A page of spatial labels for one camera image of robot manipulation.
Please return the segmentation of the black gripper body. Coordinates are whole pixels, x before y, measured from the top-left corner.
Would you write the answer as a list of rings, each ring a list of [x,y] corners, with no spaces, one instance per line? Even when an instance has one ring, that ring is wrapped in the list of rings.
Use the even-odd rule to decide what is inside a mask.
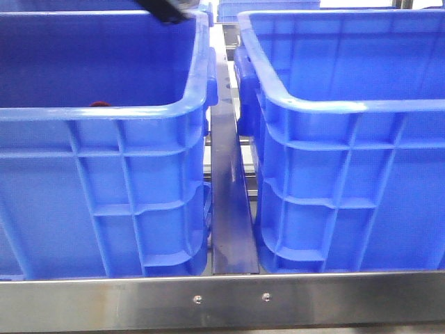
[[[178,24],[188,20],[188,12],[199,5],[196,0],[136,0],[136,3],[166,24]]]

